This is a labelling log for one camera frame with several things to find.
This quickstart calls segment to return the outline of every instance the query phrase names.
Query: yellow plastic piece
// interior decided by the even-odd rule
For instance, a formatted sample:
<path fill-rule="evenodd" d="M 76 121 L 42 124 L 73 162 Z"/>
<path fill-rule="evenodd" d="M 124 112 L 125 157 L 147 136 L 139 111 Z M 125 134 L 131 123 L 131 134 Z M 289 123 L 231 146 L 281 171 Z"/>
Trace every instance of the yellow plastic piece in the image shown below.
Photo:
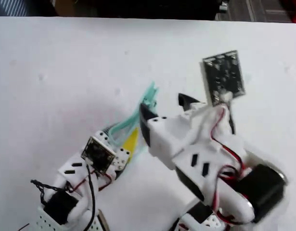
<path fill-rule="evenodd" d="M 138 128 L 135 128 L 132 134 L 129 136 L 129 138 L 125 141 L 125 143 L 122 146 L 124 149 L 129 150 L 130 152 L 128 162 L 130 162 L 135 152 L 137 139 L 138 139 Z"/>

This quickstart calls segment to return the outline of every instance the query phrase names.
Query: red wire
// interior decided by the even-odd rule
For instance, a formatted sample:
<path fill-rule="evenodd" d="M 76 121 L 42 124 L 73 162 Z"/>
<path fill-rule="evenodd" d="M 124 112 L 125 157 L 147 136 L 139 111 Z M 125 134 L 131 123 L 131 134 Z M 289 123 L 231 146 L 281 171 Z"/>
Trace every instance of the red wire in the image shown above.
<path fill-rule="evenodd" d="M 113 181 L 113 180 L 111 179 L 111 177 L 110 177 L 107 173 L 105 173 L 105 176 L 109 179 L 109 183 L 107 183 L 106 185 L 100 187 L 100 188 L 99 188 L 99 191 L 103 190 L 105 187 L 107 187 L 108 185 L 110 185 L 111 182 Z M 76 190 L 79 188 L 79 186 L 82 185 L 85 181 L 86 181 L 86 178 L 83 179 L 83 180 L 82 180 L 77 186 L 75 186 L 75 187 L 73 188 L 73 191 L 76 191 Z"/>
<path fill-rule="evenodd" d="M 240 169 L 240 173 L 242 173 L 242 171 L 243 171 L 243 169 L 245 169 L 245 167 L 244 167 L 244 164 L 243 164 L 243 161 L 242 161 L 242 159 L 240 158 L 240 156 L 237 154 L 237 153 L 235 153 L 233 150 L 231 150 L 230 148 L 228 148 L 227 146 L 225 146 L 224 144 L 222 144 L 221 142 L 219 142 L 218 140 L 216 140 L 214 137 L 213 137 L 213 133 L 214 133 L 214 130 L 215 130 L 215 128 L 217 127 L 217 125 L 219 124 L 219 122 L 223 119 L 223 117 L 224 117 L 224 115 L 225 115 L 225 108 L 223 108 L 223 110 L 222 110 L 222 112 L 221 112 L 221 115 L 220 115 L 220 117 L 219 117 L 219 119 L 218 119 L 218 121 L 217 121 L 217 123 L 214 125 L 214 127 L 212 128 L 212 130 L 211 130 L 211 133 L 210 133 L 210 136 L 211 136 L 211 139 L 212 140 L 214 140 L 214 141 L 216 141 L 217 143 L 219 143 L 222 147 L 223 147 L 223 149 L 225 149 L 227 152 L 229 152 L 239 163 L 240 163 L 240 165 L 241 165 L 241 169 Z"/>
<path fill-rule="evenodd" d="M 211 133 L 210 133 L 210 136 L 211 136 L 211 139 L 216 141 L 217 143 L 219 143 L 223 149 L 225 149 L 227 152 L 229 152 L 240 164 L 241 168 L 240 168 L 240 171 L 238 171 L 235 167 L 233 166 L 230 166 L 230 165 L 224 165 L 218 172 L 218 175 L 217 175 L 217 180 L 216 180 L 216 186 L 215 186 L 215 191 L 214 191 L 214 196 L 213 196 L 213 202 L 212 202 L 212 208 L 213 210 L 215 211 L 217 208 L 216 208 L 216 205 L 217 205 L 217 182 L 218 182 L 218 178 L 221 178 L 222 180 L 236 180 L 242 173 L 242 171 L 245 169 L 245 166 L 244 166 L 244 163 L 241 159 L 241 157 L 236 153 L 234 152 L 233 150 L 231 150 L 230 148 L 228 148 L 227 146 L 225 146 L 224 144 L 222 144 L 221 142 L 219 142 L 218 140 L 216 140 L 214 137 L 213 137 L 213 133 L 214 133 L 214 130 L 215 128 L 217 127 L 217 125 L 219 124 L 219 122 L 223 119 L 225 115 L 225 108 L 223 108 L 222 112 L 221 112 L 221 115 L 217 121 L 217 123 L 214 125 L 214 127 L 212 128 L 211 130 Z M 229 168 L 232 168 L 234 169 L 235 171 L 235 175 L 232 176 L 232 177 L 222 177 L 221 174 L 222 174 L 222 171 L 223 169 L 225 169 L 226 167 L 229 167 Z M 236 221 L 232 221 L 232 216 L 229 216 L 229 217 L 225 217 L 221 214 L 220 211 L 217 211 L 217 216 L 222 220 L 224 221 L 225 223 L 227 224 L 232 224 L 232 225 L 243 225 L 243 223 L 241 222 L 236 222 Z M 228 225 L 226 227 L 226 230 L 230 230 L 230 226 Z"/>
<path fill-rule="evenodd" d="M 86 181 L 86 178 L 83 179 L 78 185 L 76 185 L 75 188 L 73 188 L 73 191 L 76 191 L 79 188 L 79 186 L 82 185 L 85 181 Z"/>
<path fill-rule="evenodd" d="M 111 179 L 111 177 L 107 173 L 105 173 L 105 176 L 109 179 L 109 182 L 107 184 L 105 184 L 104 186 L 100 187 L 99 192 L 102 191 L 104 188 L 106 188 L 108 185 L 110 185 L 111 182 L 113 182 L 113 180 Z"/>
<path fill-rule="evenodd" d="M 23 226 L 23 227 L 21 227 L 18 231 L 21 231 L 21 230 L 23 230 L 24 228 L 26 228 L 28 225 L 30 225 L 29 223 L 28 224 L 26 224 L 25 226 Z"/>

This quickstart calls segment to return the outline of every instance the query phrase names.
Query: perforated plate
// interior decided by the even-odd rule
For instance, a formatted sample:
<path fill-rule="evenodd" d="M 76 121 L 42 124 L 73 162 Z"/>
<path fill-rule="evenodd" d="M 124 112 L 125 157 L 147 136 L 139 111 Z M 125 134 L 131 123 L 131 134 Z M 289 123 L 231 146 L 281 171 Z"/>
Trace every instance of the perforated plate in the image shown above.
<path fill-rule="evenodd" d="M 37 216 L 33 222 L 30 223 L 30 231 L 72 231 L 73 226 L 59 225 L 54 219 L 52 219 L 44 210 L 39 207 Z"/>
<path fill-rule="evenodd" d="M 81 231 L 84 230 L 91 218 L 91 211 L 87 210 L 77 223 L 59 225 L 54 221 L 44 210 L 39 207 L 36 212 L 36 218 L 30 223 L 29 231 Z M 98 219 L 95 216 L 93 223 L 91 224 L 88 231 L 105 231 Z"/>

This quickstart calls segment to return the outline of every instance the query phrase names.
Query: floor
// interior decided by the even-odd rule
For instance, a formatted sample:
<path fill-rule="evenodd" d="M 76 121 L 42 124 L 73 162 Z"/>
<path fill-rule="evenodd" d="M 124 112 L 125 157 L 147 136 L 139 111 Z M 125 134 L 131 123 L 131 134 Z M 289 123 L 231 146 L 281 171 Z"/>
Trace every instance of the floor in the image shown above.
<path fill-rule="evenodd" d="M 216 20 L 290 23 L 293 14 L 290 0 L 230 0 L 227 13 Z"/>
<path fill-rule="evenodd" d="M 67 1 L 72 9 L 66 8 Z M 64 16 L 97 17 L 94 0 L 56 0 L 60 2 L 60 8 L 69 11 Z M 227 13 L 219 13 L 216 20 L 290 23 L 293 14 L 291 0 L 230 0 Z"/>

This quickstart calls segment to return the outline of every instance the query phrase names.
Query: black wire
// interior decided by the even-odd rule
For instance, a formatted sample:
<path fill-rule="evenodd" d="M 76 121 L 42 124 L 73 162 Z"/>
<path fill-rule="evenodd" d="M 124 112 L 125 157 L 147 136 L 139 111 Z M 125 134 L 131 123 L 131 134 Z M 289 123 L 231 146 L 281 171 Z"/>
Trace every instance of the black wire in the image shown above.
<path fill-rule="evenodd" d="M 26 225 L 24 225 L 23 227 L 21 227 L 18 231 L 21 231 L 21 230 L 23 230 L 24 228 L 26 228 L 28 225 L 30 225 L 29 223 L 28 224 L 26 224 Z"/>
<path fill-rule="evenodd" d="M 38 180 L 31 180 L 30 182 L 33 183 L 39 189 L 39 191 L 41 192 L 40 199 L 41 199 L 41 203 L 43 205 L 46 205 L 47 204 L 47 202 L 44 200 L 44 188 L 46 188 L 46 189 L 52 189 L 52 190 L 54 190 L 56 192 L 70 192 L 70 193 L 73 192 L 68 187 L 67 188 L 64 188 L 64 189 L 57 188 L 57 187 L 54 187 L 54 186 L 50 186 L 48 184 L 43 184 L 42 182 L 40 182 Z"/>
<path fill-rule="evenodd" d="M 92 180 L 91 180 L 91 174 L 90 174 L 89 166 L 87 165 L 86 167 L 87 167 L 87 170 L 88 170 L 89 186 L 90 186 L 91 195 L 92 195 L 92 216 L 91 216 L 91 219 L 90 219 L 88 225 L 84 229 L 84 231 L 88 231 L 89 230 L 91 224 L 93 223 L 94 217 L 95 217 L 95 195 L 94 195 L 94 189 L 93 189 L 93 184 L 92 184 Z"/>
<path fill-rule="evenodd" d="M 226 103 L 229 110 L 229 125 L 231 127 L 232 134 L 235 135 L 235 124 L 232 118 L 231 102 Z"/>

